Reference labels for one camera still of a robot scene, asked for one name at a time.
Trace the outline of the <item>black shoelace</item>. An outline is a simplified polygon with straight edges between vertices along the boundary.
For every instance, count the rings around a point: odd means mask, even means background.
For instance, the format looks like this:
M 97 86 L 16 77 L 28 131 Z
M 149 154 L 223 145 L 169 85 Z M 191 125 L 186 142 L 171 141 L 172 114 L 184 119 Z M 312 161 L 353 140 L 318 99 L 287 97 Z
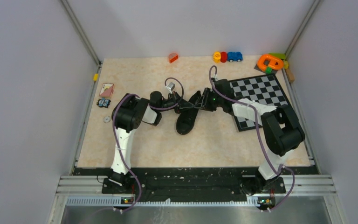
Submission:
M 187 109 L 203 109 L 203 106 L 201 104 L 180 104 L 179 105 L 180 110 L 187 110 Z

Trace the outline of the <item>black canvas sneaker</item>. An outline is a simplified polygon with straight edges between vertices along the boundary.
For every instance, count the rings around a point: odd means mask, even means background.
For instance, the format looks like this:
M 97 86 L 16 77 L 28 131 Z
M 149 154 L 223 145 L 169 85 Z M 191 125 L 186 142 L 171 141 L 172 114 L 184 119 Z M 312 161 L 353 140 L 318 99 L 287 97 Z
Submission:
M 195 93 L 188 100 L 190 103 L 195 103 Z M 178 119 L 176 121 L 176 131 L 178 134 L 186 135 L 192 131 L 195 125 L 198 112 L 199 109 L 189 109 L 179 113 Z

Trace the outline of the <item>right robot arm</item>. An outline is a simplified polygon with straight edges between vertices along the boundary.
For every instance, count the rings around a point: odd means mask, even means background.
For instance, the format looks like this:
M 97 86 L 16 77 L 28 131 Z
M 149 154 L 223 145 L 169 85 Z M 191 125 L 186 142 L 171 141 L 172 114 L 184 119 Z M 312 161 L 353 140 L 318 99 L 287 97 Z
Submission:
M 226 79 L 210 79 L 211 88 L 203 93 L 201 109 L 215 111 L 218 107 L 225 113 L 253 121 L 256 134 L 265 157 L 258 168 L 255 187 L 268 192 L 273 179 L 281 173 L 287 154 L 298 148 L 305 140 L 299 119 L 290 105 L 269 106 L 249 100 L 235 98 Z

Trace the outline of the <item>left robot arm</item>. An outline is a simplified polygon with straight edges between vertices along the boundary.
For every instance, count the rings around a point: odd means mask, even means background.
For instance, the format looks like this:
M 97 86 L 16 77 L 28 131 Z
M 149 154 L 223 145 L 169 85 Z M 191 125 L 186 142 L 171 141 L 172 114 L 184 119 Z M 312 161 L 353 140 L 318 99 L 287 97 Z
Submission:
M 159 91 L 153 91 L 150 99 L 138 98 L 126 94 L 114 108 L 111 119 L 116 140 L 114 161 L 111 166 L 112 174 L 109 181 L 120 193 L 127 192 L 131 187 L 129 170 L 131 168 L 131 149 L 134 133 L 142 122 L 157 126 L 163 111 L 174 110 L 179 114 L 176 121 L 176 132 L 181 135 L 190 133 L 194 127 L 198 114 L 195 108 L 201 99 L 201 92 L 197 91 L 188 101 L 173 91 L 167 98 Z

